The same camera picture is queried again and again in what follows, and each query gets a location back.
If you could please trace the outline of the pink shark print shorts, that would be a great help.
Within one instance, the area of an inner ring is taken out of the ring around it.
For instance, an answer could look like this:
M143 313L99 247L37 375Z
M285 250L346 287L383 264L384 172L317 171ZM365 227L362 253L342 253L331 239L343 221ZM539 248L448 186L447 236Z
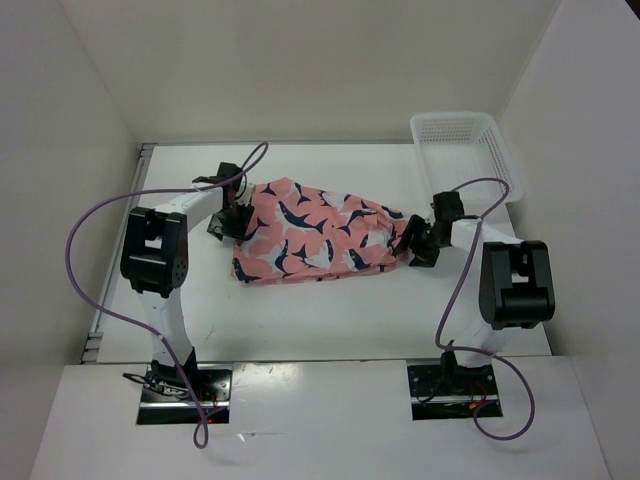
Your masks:
M393 269L408 217L349 193L281 178L255 186L231 274L245 284L340 279Z

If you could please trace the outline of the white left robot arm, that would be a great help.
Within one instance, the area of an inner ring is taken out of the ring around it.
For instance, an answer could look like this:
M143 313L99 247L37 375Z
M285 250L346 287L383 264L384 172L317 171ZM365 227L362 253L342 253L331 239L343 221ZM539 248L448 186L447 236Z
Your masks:
M154 330L148 382L165 387L177 399L191 398L200 385L181 305L189 270L189 233L209 219L216 238L241 241L253 213L251 193L241 168L221 163L215 176L196 178L190 192L129 213L120 271L139 295Z

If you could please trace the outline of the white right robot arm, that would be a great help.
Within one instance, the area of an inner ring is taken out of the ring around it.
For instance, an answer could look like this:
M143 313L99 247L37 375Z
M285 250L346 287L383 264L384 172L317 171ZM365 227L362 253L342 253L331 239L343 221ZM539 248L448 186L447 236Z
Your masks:
M408 253L410 265L423 268L434 267L445 248L467 253L436 329L436 345L443 353L434 390L460 393L488 371L516 330L532 330L553 317L549 251L542 241L525 241L489 226L484 214L467 213L457 191L435 195L432 208L431 221L416 214L409 217L394 251ZM459 338L445 343L444 324L476 259L480 261L478 318Z

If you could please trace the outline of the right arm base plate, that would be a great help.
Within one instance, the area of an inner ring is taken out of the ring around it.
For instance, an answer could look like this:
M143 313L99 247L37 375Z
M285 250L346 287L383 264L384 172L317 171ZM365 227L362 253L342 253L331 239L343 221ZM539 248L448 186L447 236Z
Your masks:
M408 362L407 377L413 421L499 418L503 416L491 366L446 377L431 359Z

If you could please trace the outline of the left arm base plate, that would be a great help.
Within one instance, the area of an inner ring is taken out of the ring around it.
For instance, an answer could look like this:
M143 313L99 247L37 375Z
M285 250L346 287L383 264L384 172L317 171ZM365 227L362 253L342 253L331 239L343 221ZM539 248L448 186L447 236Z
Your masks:
M231 364L199 364L194 391L208 425L228 424L233 379ZM151 366L144 374L123 373L122 377L142 387L136 424L196 425L199 414L184 386L151 378Z

